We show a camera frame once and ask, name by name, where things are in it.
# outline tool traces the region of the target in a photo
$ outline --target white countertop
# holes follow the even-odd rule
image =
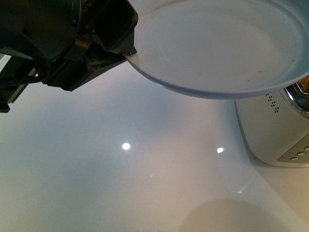
[[[1,231],[309,231],[309,169],[254,160],[234,101],[171,92],[126,62],[72,93],[30,85],[10,106]]]

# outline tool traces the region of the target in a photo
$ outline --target kitchen counter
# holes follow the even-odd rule
[[[30,85],[10,107],[1,231],[309,231],[309,169],[255,160],[232,100],[168,91],[124,63],[72,93]]]

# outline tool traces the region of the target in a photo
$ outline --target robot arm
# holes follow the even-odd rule
[[[2,0],[0,112],[27,84],[73,91],[136,53],[128,0]]]

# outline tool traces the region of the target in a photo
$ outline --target white plate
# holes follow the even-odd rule
[[[173,91],[245,98],[284,88],[309,71],[307,1],[145,1],[140,8],[137,54],[127,60]]]

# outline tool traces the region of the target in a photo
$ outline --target toaster button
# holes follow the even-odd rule
[[[297,155],[298,156],[304,156],[306,153],[305,152],[299,152]]]

